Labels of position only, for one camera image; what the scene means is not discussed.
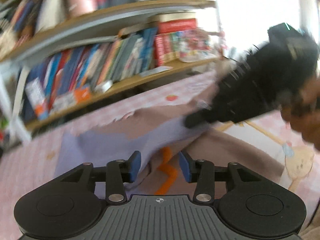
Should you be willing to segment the person's right hand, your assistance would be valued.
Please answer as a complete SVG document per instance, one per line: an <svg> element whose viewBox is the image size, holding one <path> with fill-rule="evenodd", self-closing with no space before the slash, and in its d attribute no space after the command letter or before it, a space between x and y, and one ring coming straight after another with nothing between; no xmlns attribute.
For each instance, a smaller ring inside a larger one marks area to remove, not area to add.
<svg viewBox="0 0 320 240"><path fill-rule="evenodd" d="M282 108L281 117L319 151L319 109L309 108L319 99L319 77L306 81L298 95L297 103Z"/></svg>

